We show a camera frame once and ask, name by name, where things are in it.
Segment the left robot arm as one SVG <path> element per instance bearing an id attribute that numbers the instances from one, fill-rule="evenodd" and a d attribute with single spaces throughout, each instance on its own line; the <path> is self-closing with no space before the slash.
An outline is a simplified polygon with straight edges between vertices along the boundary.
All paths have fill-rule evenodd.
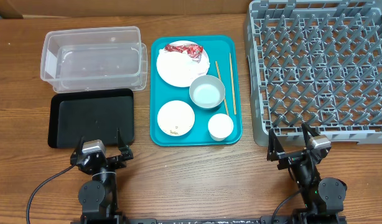
<path id="1" fill-rule="evenodd" d="M 100 139 L 84 141 L 80 139 L 70 156 L 70 164 L 91 176 L 91 180 L 81 186 L 78 201 L 82 205 L 80 223 L 127 223 L 126 217 L 118 210 L 118 188 L 116 171 L 126 167 L 133 159 L 133 152 L 117 130 L 117 146 L 120 154 L 106 156 L 106 148 Z"/>

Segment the white paper cup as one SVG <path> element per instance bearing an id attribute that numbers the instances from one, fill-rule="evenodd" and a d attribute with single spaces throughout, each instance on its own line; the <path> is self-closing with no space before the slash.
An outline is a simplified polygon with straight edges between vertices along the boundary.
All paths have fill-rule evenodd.
<path id="1" fill-rule="evenodd" d="M 227 114 L 215 114 L 208 121 L 208 132 L 215 141 L 223 141 L 233 132 L 233 129 L 233 120 Z"/>

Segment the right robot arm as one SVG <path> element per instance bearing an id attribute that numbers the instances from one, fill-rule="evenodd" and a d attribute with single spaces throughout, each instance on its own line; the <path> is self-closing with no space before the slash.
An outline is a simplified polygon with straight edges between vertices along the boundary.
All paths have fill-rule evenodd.
<path id="1" fill-rule="evenodd" d="M 298 190 L 284 199 L 271 215 L 270 223 L 346 223 L 338 214 L 343 211 L 347 185 L 333 177 L 321 178 L 317 165 L 332 148 L 331 141 L 308 124 L 301 126 L 305 148 L 286 153 L 275 131 L 269 130 L 267 160 L 278 161 L 279 170 L 286 169 Z M 295 208 L 288 217 L 279 218 L 278 211 L 288 201 L 301 195 L 304 208 Z"/>

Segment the white napkin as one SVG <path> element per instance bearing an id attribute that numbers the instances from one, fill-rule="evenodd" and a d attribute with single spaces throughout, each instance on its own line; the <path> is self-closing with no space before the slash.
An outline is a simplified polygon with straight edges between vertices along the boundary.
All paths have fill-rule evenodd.
<path id="1" fill-rule="evenodd" d="M 210 64 L 202 60 L 197 62 L 187 54 L 160 50 L 157 57 L 157 69 L 164 74 L 184 75 L 207 73 Z"/>

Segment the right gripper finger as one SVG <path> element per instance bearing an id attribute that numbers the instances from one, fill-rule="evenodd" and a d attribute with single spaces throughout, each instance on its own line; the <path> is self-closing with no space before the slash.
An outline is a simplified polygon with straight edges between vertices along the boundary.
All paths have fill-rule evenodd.
<path id="1" fill-rule="evenodd" d="M 306 146 L 309 145 L 309 140 L 311 137 L 319 136 L 319 133 L 317 133 L 315 129 L 311 128 L 307 123 L 302 123 L 301 128 Z"/>
<path id="2" fill-rule="evenodd" d="M 279 156 L 284 154 L 285 151 L 279 142 L 273 129 L 269 130 L 269 143 L 268 143 L 268 155 L 269 156 Z"/>

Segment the red snack wrapper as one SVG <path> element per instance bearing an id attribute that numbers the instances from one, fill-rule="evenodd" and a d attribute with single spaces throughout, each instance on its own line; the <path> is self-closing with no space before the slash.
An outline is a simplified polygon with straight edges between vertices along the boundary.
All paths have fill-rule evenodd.
<path id="1" fill-rule="evenodd" d="M 171 45 L 167 44 L 164 50 L 168 52 L 186 53 L 193 60 L 200 60 L 203 53 L 203 47 L 197 44 Z"/>

